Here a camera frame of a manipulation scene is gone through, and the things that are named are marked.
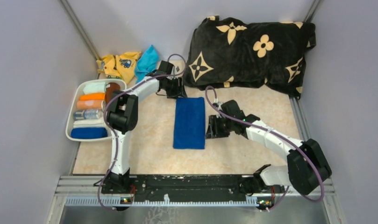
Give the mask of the dark blue towel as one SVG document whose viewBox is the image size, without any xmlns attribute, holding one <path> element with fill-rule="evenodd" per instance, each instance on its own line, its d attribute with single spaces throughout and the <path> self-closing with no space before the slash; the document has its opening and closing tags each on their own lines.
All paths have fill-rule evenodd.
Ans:
<svg viewBox="0 0 378 224">
<path fill-rule="evenodd" d="M 203 97 L 177 99 L 173 148 L 203 150 L 205 148 L 205 122 L 205 100 Z"/>
</svg>

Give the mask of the light blue towel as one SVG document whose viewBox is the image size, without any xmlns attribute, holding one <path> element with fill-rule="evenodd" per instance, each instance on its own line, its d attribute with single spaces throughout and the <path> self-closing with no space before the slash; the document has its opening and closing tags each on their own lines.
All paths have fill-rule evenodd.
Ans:
<svg viewBox="0 0 378 224">
<path fill-rule="evenodd" d="M 136 83 L 139 83 L 144 77 L 156 69 L 157 62 L 159 61 L 159 54 L 156 48 L 151 45 L 137 61 L 135 67 Z"/>
</svg>

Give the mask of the brown towel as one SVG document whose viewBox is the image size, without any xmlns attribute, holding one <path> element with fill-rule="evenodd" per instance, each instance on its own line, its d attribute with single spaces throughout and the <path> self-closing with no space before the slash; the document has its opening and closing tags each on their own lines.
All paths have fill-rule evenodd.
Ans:
<svg viewBox="0 0 378 224">
<path fill-rule="evenodd" d="M 119 86 L 119 84 L 111 82 L 111 83 L 106 84 L 105 88 L 106 88 L 105 102 L 106 104 L 108 104 L 110 100 L 113 98 L 113 92 L 119 91 L 121 87 Z"/>
</svg>

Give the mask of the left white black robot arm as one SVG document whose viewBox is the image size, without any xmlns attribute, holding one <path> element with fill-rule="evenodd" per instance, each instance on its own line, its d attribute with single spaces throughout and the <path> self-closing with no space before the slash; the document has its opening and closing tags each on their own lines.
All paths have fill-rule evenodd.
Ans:
<svg viewBox="0 0 378 224">
<path fill-rule="evenodd" d="M 139 102 L 164 90 L 167 98 L 187 96 L 183 80 L 173 72 L 174 65 L 161 61 L 159 68 L 124 91 L 114 91 L 105 111 L 105 123 L 112 134 L 112 158 L 110 168 L 101 180 L 103 194 L 127 194 L 134 179 L 130 177 L 129 147 L 131 134 L 138 123 Z"/>
</svg>

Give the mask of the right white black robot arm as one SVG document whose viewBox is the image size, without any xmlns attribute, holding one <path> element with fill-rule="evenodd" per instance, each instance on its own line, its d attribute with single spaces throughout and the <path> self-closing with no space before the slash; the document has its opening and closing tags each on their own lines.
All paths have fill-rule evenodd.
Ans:
<svg viewBox="0 0 378 224">
<path fill-rule="evenodd" d="M 216 115 L 209 116 L 207 139 L 226 138 L 231 132 L 257 142 L 282 158 L 286 165 L 266 164 L 254 172 L 250 186 L 266 192 L 272 186 L 292 186 L 302 195 L 309 195 L 332 175 L 331 167 L 313 140 L 287 136 L 265 124 L 258 116 L 245 115 L 235 100 L 211 103 Z"/>
</svg>

